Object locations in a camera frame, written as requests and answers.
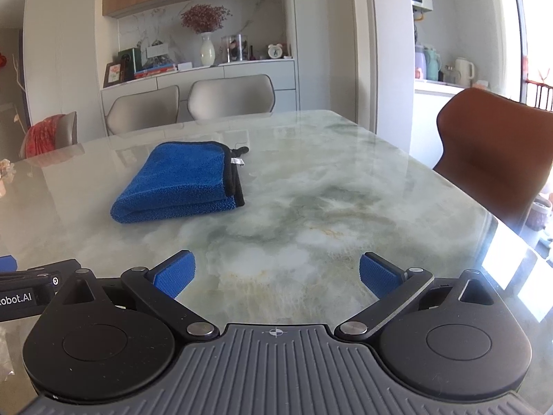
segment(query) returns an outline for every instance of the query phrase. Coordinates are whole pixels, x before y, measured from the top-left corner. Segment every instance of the gray ribbed plate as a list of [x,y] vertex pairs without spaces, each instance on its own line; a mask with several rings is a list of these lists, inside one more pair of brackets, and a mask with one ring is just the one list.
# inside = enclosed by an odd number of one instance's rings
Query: gray ribbed plate
[[229,325],[183,349],[142,393],[98,406],[37,398],[25,415],[523,415],[515,394],[478,404],[436,402],[391,379],[369,348],[342,343],[324,326]]

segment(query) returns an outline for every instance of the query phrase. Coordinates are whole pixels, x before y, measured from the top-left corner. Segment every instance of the red scarf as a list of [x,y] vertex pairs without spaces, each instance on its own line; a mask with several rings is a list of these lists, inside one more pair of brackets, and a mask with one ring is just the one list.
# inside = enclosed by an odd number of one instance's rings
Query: red scarf
[[57,122],[63,116],[63,114],[60,114],[48,117],[29,128],[27,143],[25,144],[27,158],[33,158],[56,149]]

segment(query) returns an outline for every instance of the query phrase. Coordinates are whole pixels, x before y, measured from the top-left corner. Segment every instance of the marble table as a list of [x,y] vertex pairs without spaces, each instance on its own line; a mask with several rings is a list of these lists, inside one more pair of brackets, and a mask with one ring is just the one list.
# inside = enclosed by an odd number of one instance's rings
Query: marble table
[[[250,147],[240,168],[245,206],[121,225],[118,194],[158,144],[216,140]],[[376,298],[360,256],[438,277],[482,269],[530,338],[521,395],[553,404],[553,269],[474,202],[424,165],[332,112],[190,122],[109,137],[16,164],[0,181],[0,255],[20,269],[75,258],[98,277],[153,267],[181,249],[196,278],[178,301],[224,329],[229,322],[327,323]],[[36,317],[0,324],[0,412],[34,396],[21,345]]]

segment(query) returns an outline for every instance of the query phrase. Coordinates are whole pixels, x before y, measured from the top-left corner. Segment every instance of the balcony railing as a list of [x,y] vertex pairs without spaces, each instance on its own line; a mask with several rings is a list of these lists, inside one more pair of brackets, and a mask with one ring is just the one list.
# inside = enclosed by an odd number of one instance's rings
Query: balcony railing
[[553,86],[527,81],[526,104],[553,112]]

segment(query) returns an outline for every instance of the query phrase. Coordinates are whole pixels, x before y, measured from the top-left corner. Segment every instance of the teal pitcher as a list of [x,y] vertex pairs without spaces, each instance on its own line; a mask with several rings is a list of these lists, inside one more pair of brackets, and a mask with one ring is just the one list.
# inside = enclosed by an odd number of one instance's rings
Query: teal pitcher
[[438,72],[442,68],[442,59],[436,50],[427,46],[424,47],[424,56],[427,58],[427,80],[437,81]]

